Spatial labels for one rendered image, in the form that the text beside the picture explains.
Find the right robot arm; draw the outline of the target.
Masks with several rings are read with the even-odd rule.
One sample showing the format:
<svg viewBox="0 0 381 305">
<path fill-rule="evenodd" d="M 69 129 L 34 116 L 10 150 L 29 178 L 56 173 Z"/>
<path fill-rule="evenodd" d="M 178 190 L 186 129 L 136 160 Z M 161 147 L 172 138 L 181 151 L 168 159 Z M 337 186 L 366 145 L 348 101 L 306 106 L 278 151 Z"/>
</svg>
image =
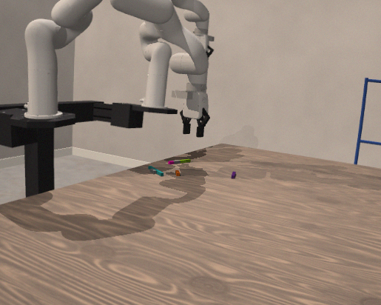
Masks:
<svg viewBox="0 0 381 305">
<path fill-rule="evenodd" d="M 102 1 L 60 0 L 51 12 L 52 21 L 36 19 L 27 25 L 25 42 L 29 102 L 24 105 L 27 108 L 25 118 L 51 119 L 63 116 L 58 111 L 58 62 L 55 50 L 66 47 L 90 26 L 92 9 Z M 209 67 L 206 51 L 200 40 L 181 24 L 172 0 L 109 1 L 122 13 L 152 22 L 163 40 L 187 52 L 176 53 L 169 60 L 173 72 L 187 74 L 188 91 L 172 90 L 173 98 L 192 99 L 193 93 L 196 93 L 193 91 L 206 92 Z"/>
</svg>

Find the turquoise rod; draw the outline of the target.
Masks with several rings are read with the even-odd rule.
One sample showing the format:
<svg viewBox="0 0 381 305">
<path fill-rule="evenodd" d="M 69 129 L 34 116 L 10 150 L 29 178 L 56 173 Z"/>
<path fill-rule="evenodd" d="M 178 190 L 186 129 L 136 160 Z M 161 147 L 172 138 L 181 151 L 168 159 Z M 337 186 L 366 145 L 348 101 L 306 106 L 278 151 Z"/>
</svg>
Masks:
<svg viewBox="0 0 381 305">
<path fill-rule="evenodd" d="M 160 175 L 160 176 L 163 176 L 163 172 L 161 172 L 160 170 L 155 169 L 155 168 L 152 167 L 152 166 L 149 166 L 148 169 L 154 169 L 154 170 L 156 170 L 156 174 L 158 174 L 158 175 Z"/>
</svg>

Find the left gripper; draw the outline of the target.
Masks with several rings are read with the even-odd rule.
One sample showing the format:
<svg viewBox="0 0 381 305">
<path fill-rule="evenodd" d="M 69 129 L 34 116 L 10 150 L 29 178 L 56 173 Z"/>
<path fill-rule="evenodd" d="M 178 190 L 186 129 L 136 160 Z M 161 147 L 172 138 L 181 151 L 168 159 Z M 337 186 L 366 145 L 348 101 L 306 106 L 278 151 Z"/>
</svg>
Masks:
<svg viewBox="0 0 381 305">
<path fill-rule="evenodd" d="M 197 34 L 197 35 L 196 35 Z M 212 52 L 214 51 L 210 46 L 209 46 L 209 36 L 207 34 L 201 34 L 201 33 L 195 33 L 195 36 L 201 41 L 203 44 L 203 47 L 205 48 L 205 51 L 207 51 L 207 56 L 208 59 Z M 208 49 L 207 49 L 208 48 Z M 210 52 L 209 52 L 210 50 Z"/>
</svg>

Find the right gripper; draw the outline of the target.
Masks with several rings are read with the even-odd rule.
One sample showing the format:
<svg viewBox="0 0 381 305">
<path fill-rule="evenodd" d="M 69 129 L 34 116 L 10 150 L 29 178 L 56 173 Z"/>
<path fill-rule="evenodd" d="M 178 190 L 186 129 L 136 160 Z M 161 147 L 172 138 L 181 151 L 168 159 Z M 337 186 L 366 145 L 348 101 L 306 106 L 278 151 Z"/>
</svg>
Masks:
<svg viewBox="0 0 381 305">
<path fill-rule="evenodd" d="M 206 92 L 193 93 L 192 99 L 184 99 L 183 109 L 180 111 L 183 120 L 183 134 L 190 134 L 191 119 L 197 119 L 198 127 L 196 137 L 203 137 L 204 127 L 210 116 L 208 114 L 209 104 Z M 200 122 L 201 121 L 201 122 Z"/>
</svg>

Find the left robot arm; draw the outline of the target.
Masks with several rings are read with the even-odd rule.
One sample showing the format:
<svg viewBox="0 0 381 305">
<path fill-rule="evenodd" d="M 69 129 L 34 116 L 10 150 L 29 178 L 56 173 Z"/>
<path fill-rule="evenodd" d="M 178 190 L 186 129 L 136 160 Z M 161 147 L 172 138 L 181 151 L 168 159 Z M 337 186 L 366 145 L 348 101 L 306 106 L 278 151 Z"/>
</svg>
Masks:
<svg viewBox="0 0 381 305">
<path fill-rule="evenodd" d="M 178 8 L 185 9 L 183 16 L 187 21 L 199 21 L 195 22 L 195 30 L 193 30 L 193 33 L 208 35 L 209 11 L 201 1 L 172 0 L 172 3 Z M 145 21 L 141 24 L 138 33 L 144 58 L 150 61 L 146 97 L 140 99 L 140 101 L 144 102 L 141 106 L 167 109 L 168 107 L 164 105 L 169 60 L 172 57 L 172 49 L 166 42 L 158 42 L 158 39 L 161 37 L 158 35 L 152 22 Z"/>
</svg>

